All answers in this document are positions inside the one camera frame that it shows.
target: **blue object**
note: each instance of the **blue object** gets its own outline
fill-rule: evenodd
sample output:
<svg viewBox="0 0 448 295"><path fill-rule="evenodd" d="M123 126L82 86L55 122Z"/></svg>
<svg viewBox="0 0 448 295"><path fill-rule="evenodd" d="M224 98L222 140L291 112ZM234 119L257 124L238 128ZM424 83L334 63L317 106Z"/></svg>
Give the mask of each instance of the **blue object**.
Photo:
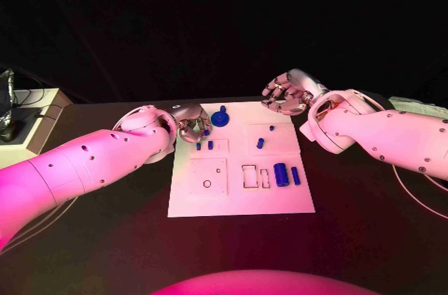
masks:
<svg viewBox="0 0 448 295"><path fill-rule="evenodd" d="M222 105L219 112L212 115L212 124L216 127L224 127L229 123L229 114L226 113L226 107Z"/></svg>
<svg viewBox="0 0 448 295"><path fill-rule="evenodd" d="M284 163L274 165L275 181L278 187L290 185L287 165Z"/></svg>
<svg viewBox="0 0 448 295"><path fill-rule="evenodd" d="M258 139L257 148L264 148L264 138Z"/></svg>
<svg viewBox="0 0 448 295"><path fill-rule="evenodd" d="M291 172L293 172L294 184L300 185L301 184L301 179L298 178L297 167L291 168Z"/></svg>

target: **table surface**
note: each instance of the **table surface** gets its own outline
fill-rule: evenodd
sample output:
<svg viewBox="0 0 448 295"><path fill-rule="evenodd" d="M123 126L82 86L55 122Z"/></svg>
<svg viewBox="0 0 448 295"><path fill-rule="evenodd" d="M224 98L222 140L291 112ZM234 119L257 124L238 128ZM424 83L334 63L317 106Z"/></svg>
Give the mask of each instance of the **table surface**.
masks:
<svg viewBox="0 0 448 295"><path fill-rule="evenodd" d="M43 151L110 129L141 105L68 106ZM306 119L293 117L297 132ZM391 165L357 145L334 155L300 132L298 142L317 213L167 218L170 154L79 197L58 222L0 257L0 293L149 294L212 272L274 269L379 293L445 294L448 220L419 206ZM430 191L422 175L401 175Z"/></svg>

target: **robotic hand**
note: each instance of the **robotic hand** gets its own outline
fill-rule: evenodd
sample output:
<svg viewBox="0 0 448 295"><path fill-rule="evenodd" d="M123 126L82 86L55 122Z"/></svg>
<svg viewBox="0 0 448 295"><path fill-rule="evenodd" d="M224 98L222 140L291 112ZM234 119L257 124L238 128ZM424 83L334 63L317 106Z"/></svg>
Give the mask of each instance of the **robotic hand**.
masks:
<svg viewBox="0 0 448 295"><path fill-rule="evenodd" d="M177 130L187 142L198 142L211 133L211 120L199 104L176 105L167 111L141 106L113 130L95 131L0 169L0 251L43 212L172 153Z"/></svg>
<svg viewBox="0 0 448 295"><path fill-rule="evenodd" d="M277 99L284 94L285 102ZM308 121L300 130L310 141L339 154L357 142L379 160L448 179L448 120L385 111L363 93L349 89L329 91L301 70L280 75L267 85L262 105L285 115L301 114L308 106Z"/></svg>

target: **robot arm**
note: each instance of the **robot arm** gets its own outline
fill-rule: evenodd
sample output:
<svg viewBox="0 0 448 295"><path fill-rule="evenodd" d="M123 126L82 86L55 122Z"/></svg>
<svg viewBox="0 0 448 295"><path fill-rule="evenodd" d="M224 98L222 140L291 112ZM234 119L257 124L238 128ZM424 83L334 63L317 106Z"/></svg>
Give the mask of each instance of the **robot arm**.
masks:
<svg viewBox="0 0 448 295"><path fill-rule="evenodd" d="M285 93L285 102L277 102ZM332 153L355 142L379 160L440 179L448 179L448 120L385 111L356 90L329 91L317 80L294 69L268 84L265 107L285 115L304 112L308 121L301 132Z"/></svg>
<svg viewBox="0 0 448 295"><path fill-rule="evenodd" d="M211 132L199 104L133 110L100 130L0 170L0 251L19 229L65 201L100 189L175 151L176 135L196 142Z"/></svg>

